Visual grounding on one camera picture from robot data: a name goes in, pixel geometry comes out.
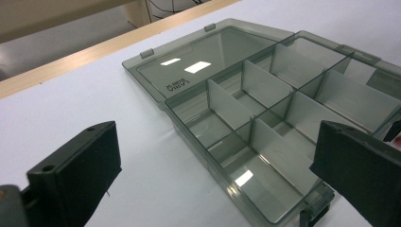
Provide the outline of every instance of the plastic divider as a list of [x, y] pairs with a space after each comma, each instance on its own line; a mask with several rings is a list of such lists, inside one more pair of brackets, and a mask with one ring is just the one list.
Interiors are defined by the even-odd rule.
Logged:
[[260, 119], [254, 121], [251, 146], [303, 195], [306, 195], [318, 180], [309, 170], [312, 161]]
[[268, 108], [292, 92], [291, 86], [250, 61], [243, 63], [241, 88]]
[[274, 49], [271, 72], [278, 78], [300, 88], [317, 77], [326, 67], [281, 44]]
[[370, 132], [376, 131], [401, 106], [398, 99], [336, 71], [327, 72], [316, 100]]
[[233, 130], [251, 120], [253, 115], [224, 89], [207, 80], [209, 108], [223, 119]]
[[243, 141], [237, 133], [232, 132], [207, 150], [219, 164], [224, 166], [227, 160], [234, 157], [247, 146], [248, 143]]
[[[345, 70], [347, 69], [349, 63], [351, 61], [351, 57], [348, 56], [344, 58], [343, 60], [339, 61], [336, 63], [333, 67], [331, 67], [329, 70], [334, 70], [340, 73], [344, 73]], [[327, 71], [321, 73], [317, 77], [315, 77], [313, 80], [305, 84], [303, 87], [299, 89], [300, 92], [303, 94], [311, 97], [312, 99], [316, 98], [316, 95], [318, 94], [319, 90], [322, 87], [324, 77], [326, 75]]]
[[286, 119], [289, 124], [316, 143], [322, 120], [338, 122], [363, 131], [359, 126], [333, 113], [311, 98], [298, 92], [293, 95]]
[[376, 68], [366, 85], [401, 100], [401, 76], [399, 75]]

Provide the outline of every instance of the wooden shelf edge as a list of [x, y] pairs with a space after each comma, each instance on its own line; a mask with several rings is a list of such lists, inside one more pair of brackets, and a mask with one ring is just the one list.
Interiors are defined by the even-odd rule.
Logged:
[[120, 35], [104, 43], [91, 46], [75, 54], [52, 61], [13, 78], [3, 80], [0, 82], [0, 99], [56, 78], [92, 61], [106, 57], [129, 45], [136, 44], [151, 36], [192, 21], [210, 12], [225, 8], [238, 1], [240, 0], [213, 0], [204, 3], [150, 25], [139, 27], [134, 31]]

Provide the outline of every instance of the white surface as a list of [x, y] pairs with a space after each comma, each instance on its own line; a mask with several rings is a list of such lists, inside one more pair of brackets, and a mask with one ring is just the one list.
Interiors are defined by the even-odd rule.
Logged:
[[[247, 226], [121, 62], [232, 17], [307, 30], [401, 64], [399, 1], [243, 0], [107, 58], [0, 100], [0, 184], [26, 172], [83, 129], [117, 124], [123, 171], [87, 226]], [[369, 226], [341, 197], [317, 226]]]

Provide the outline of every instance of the plastic organizer box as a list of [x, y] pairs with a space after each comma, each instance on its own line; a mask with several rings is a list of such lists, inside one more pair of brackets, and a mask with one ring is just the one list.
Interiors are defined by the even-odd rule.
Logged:
[[399, 67], [305, 31], [228, 19], [123, 65], [255, 226], [327, 210], [322, 120], [381, 139], [401, 117]]

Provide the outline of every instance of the transparent lid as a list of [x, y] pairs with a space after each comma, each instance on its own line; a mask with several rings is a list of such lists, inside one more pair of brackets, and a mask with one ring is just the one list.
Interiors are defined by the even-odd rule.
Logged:
[[142, 52], [123, 65], [157, 102], [163, 102], [292, 34], [228, 19]]

